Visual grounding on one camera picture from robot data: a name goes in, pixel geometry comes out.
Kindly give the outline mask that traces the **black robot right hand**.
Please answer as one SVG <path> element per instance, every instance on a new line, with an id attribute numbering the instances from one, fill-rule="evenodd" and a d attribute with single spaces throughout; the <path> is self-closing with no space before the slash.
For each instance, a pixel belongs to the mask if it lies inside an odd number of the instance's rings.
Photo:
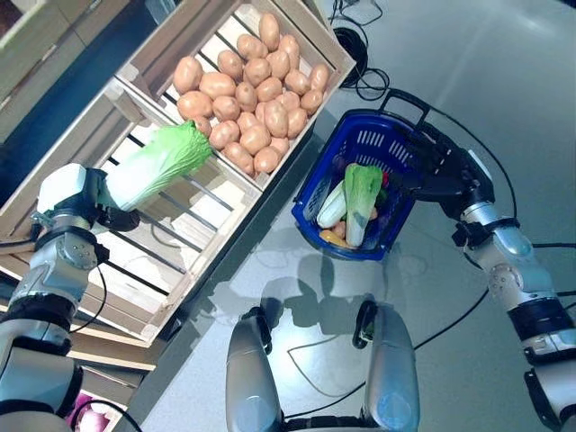
<path id="1" fill-rule="evenodd" d="M 417 201 L 438 203 L 446 217 L 459 221 L 478 203 L 494 203 L 491 179 L 472 154 L 429 123 L 405 134 L 409 171 L 389 174 L 390 184 Z"/>

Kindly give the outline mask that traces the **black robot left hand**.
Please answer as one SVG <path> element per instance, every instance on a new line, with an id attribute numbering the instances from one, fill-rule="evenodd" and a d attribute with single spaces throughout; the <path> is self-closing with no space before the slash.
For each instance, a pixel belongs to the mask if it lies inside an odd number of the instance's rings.
<path id="1" fill-rule="evenodd" d="M 115 171 L 70 163 L 40 185 L 34 219 L 46 230 L 67 226 L 94 234 L 128 232 L 140 225 L 133 191 Z"/>

